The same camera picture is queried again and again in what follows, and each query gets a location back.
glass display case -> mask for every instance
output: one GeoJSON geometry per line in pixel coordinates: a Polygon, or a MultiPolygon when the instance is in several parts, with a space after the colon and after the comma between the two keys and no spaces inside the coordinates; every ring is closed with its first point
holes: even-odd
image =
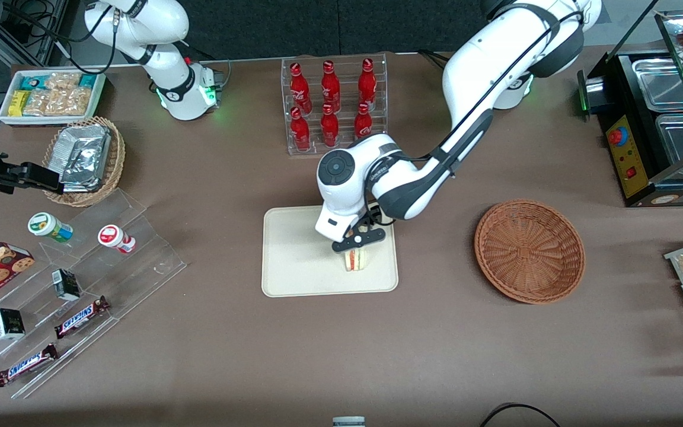
{"type": "Polygon", "coordinates": [[[582,108],[596,114],[627,206],[683,206],[683,10],[653,0],[588,75],[582,108]]]}

red button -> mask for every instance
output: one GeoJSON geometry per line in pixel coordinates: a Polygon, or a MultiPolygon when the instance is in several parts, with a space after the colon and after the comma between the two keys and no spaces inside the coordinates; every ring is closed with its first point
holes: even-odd
{"type": "Polygon", "coordinates": [[[621,133],[620,130],[616,129],[613,130],[613,132],[610,132],[608,135],[608,142],[615,145],[621,142],[621,139],[623,139],[624,135],[621,133]]]}

coca-cola bottle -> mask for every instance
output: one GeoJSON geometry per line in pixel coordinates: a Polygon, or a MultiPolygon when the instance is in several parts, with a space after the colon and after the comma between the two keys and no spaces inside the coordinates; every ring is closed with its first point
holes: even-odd
{"type": "Polygon", "coordinates": [[[361,103],[368,104],[368,111],[376,109],[376,75],[374,75],[374,60],[363,59],[363,73],[358,79],[358,92],[361,103]]]}
{"type": "Polygon", "coordinates": [[[307,79],[302,75],[302,67],[296,62],[289,65],[289,71],[292,73],[292,97],[296,106],[301,109],[302,116],[307,116],[312,111],[307,79]]]}
{"type": "Polygon", "coordinates": [[[374,125],[374,121],[371,119],[371,114],[368,113],[368,104],[360,103],[358,115],[355,117],[355,138],[370,135],[372,125],[374,125]]]}
{"type": "Polygon", "coordinates": [[[320,129],[323,130],[323,143],[334,148],[339,138],[339,119],[334,114],[334,107],[330,103],[323,104],[323,117],[320,119],[320,129]]]}
{"type": "Polygon", "coordinates": [[[309,151],[309,126],[299,107],[292,107],[292,138],[298,151],[309,151]]]}
{"type": "Polygon", "coordinates": [[[330,60],[323,61],[323,79],[320,81],[323,89],[323,102],[330,103],[334,107],[334,113],[342,109],[341,85],[339,78],[334,73],[334,63],[330,60]]]}

empty wicker basket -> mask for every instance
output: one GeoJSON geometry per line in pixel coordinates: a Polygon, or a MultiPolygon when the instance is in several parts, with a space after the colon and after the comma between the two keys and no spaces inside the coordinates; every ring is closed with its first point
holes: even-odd
{"type": "MultiPolygon", "coordinates": [[[[120,135],[120,132],[117,131],[117,127],[115,127],[111,121],[104,119],[103,117],[92,117],[88,120],[71,123],[67,127],[87,125],[104,125],[112,133],[105,171],[102,177],[102,186],[92,193],[65,193],[56,195],[52,192],[44,192],[46,197],[48,197],[49,200],[52,200],[52,202],[74,206],[74,208],[84,208],[85,206],[95,205],[95,203],[98,203],[109,196],[112,190],[116,189],[117,184],[120,181],[120,176],[123,172],[123,162],[125,161],[125,143],[123,141],[123,136],[120,135]]],[[[49,164],[49,159],[52,157],[52,150],[54,149],[58,136],[59,132],[52,138],[52,143],[49,144],[49,148],[46,149],[46,156],[41,162],[43,167],[47,167],[49,164]]]]}
{"type": "Polygon", "coordinates": [[[533,200],[492,206],[476,229],[474,250],[491,284],[530,304],[571,294],[585,270],[581,238],[571,222],[533,200]]]}

white tray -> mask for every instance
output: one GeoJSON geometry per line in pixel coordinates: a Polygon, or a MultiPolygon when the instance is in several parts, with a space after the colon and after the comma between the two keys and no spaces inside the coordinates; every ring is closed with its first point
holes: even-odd
{"type": "Polygon", "coordinates": [[[274,208],[263,222],[263,293],[268,297],[390,292],[397,287],[394,228],[387,237],[363,248],[366,265],[347,271],[342,254],[315,231],[320,206],[274,208]]]}
{"type": "Polygon", "coordinates": [[[11,126],[49,126],[49,125],[64,125],[65,123],[74,123],[79,120],[89,119],[94,116],[94,112],[97,111],[97,105],[100,102],[100,95],[102,94],[102,89],[104,87],[105,75],[97,75],[97,80],[94,81],[94,87],[91,89],[91,97],[89,98],[89,106],[86,108],[86,114],[83,116],[48,116],[48,117],[37,117],[37,116],[22,116],[22,117],[11,117],[7,115],[7,110],[10,103],[12,102],[12,94],[15,90],[19,89],[20,83],[23,78],[33,77],[33,76],[43,76],[54,72],[65,72],[65,73],[79,73],[81,71],[76,68],[47,68],[42,70],[27,70],[27,71],[17,71],[12,81],[10,82],[10,87],[7,89],[7,95],[5,95],[5,100],[2,103],[2,108],[0,108],[0,120],[2,123],[11,126]]]}

